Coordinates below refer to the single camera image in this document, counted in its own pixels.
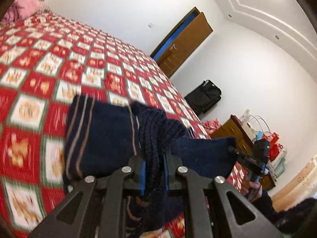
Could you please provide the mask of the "person's right hand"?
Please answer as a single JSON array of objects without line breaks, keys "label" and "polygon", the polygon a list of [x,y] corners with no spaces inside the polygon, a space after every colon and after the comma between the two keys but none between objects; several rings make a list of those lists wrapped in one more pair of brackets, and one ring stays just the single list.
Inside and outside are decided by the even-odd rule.
[{"label": "person's right hand", "polygon": [[251,200],[257,200],[262,196],[263,189],[262,185],[259,182],[251,182],[248,177],[243,178],[240,193],[244,196],[247,195],[250,191],[254,191],[254,195],[251,196]]}]

